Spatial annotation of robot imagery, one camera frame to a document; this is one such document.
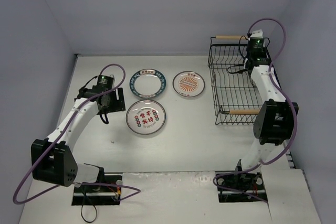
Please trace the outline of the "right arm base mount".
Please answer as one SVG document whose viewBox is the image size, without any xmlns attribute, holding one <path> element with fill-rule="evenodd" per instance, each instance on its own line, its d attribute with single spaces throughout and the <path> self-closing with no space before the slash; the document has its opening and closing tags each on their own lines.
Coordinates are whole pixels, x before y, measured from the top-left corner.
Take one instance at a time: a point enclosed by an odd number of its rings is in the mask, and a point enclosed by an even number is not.
<svg viewBox="0 0 336 224">
<path fill-rule="evenodd" d="M 213 184 L 220 203 L 268 202 L 266 187 L 259 169 L 216 173 Z"/>
</svg>

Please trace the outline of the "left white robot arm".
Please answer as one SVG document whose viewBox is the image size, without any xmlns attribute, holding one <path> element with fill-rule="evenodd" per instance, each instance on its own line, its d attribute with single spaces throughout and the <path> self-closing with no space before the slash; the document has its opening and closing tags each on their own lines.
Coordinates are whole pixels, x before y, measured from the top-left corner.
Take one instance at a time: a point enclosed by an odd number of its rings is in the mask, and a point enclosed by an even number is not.
<svg viewBox="0 0 336 224">
<path fill-rule="evenodd" d="M 122 88 L 114 87 L 114 76 L 99 75 L 88 89 L 81 87 L 74 105 L 60 125 L 44 140 L 31 145 L 32 171 L 35 180 L 68 187 L 86 183 L 92 192 L 105 186 L 104 169 L 97 165 L 78 164 L 72 151 L 88 123 L 100 116 L 107 124 L 108 113 L 125 109 Z"/>
</svg>

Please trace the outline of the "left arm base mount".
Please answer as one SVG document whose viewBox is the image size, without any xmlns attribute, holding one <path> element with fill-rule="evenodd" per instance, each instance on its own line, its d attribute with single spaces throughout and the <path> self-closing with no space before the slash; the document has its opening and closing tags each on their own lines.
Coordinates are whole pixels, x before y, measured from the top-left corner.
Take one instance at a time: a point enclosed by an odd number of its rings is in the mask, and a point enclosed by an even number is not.
<svg viewBox="0 0 336 224">
<path fill-rule="evenodd" d="M 116 206 L 120 205 L 121 188 L 111 184 L 122 184 L 121 173 L 107 173 L 102 181 L 109 186 L 75 186 L 72 206 Z"/>
</svg>

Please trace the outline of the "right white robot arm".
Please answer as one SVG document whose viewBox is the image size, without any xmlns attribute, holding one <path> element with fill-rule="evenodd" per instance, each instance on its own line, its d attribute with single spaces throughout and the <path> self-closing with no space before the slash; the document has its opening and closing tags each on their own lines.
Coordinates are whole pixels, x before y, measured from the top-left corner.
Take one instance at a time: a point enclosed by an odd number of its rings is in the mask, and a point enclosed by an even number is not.
<svg viewBox="0 0 336 224">
<path fill-rule="evenodd" d="M 251 182 L 252 172 L 261 165 L 270 165 L 286 154 L 297 132 L 298 105 L 284 94 L 275 77 L 272 60 L 267 57 L 265 39 L 250 35 L 245 66 L 255 83 L 263 104 L 253 124 L 255 140 L 233 173 L 233 184 L 245 188 Z"/>
</svg>

